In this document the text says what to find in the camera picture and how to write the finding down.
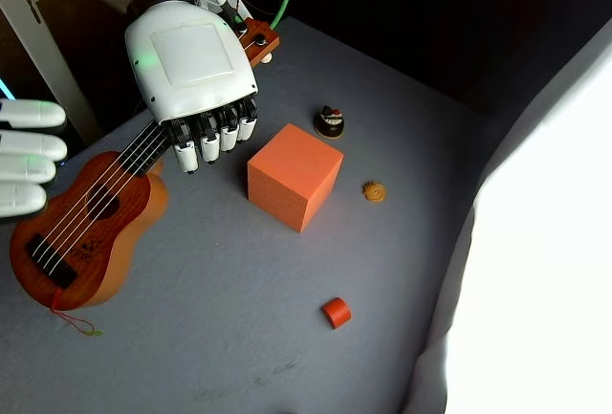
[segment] black bridge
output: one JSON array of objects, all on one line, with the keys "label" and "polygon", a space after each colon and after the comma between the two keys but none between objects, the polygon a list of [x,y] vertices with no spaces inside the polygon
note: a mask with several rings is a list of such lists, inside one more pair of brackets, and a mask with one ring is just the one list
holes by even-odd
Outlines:
[{"label": "black bridge", "polygon": [[36,234],[28,243],[26,249],[33,262],[36,263],[36,266],[51,278],[58,287],[66,289],[70,287],[77,278],[77,273],[73,268],[57,254],[51,244],[47,242],[42,235]]}]

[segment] white fabric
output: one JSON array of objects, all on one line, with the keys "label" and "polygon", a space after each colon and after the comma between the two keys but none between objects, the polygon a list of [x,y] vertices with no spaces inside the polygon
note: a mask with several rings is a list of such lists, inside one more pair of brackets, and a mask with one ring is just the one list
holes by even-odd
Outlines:
[{"label": "white fabric", "polygon": [[612,49],[490,176],[446,412],[611,412]]}]

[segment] orange box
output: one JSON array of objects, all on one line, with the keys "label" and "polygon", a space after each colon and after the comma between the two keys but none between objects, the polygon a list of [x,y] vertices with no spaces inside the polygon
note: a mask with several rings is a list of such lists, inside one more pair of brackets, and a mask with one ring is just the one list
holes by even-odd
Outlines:
[{"label": "orange box", "polygon": [[343,157],[287,124],[247,164],[249,200],[302,232],[332,192]]}]

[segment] white curtain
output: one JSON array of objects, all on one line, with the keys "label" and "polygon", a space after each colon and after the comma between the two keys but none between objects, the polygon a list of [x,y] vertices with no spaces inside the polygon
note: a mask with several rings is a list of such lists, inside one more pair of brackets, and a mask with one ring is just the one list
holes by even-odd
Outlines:
[{"label": "white curtain", "polygon": [[612,22],[493,157],[406,413],[612,413],[611,43]]}]

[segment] sound hole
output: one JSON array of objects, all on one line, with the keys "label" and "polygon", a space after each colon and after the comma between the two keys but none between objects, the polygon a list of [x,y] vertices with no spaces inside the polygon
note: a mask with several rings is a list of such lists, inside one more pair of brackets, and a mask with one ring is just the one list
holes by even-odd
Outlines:
[{"label": "sound hole", "polygon": [[87,213],[91,219],[104,220],[119,210],[119,198],[105,185],[95,186],[87,196]]}]

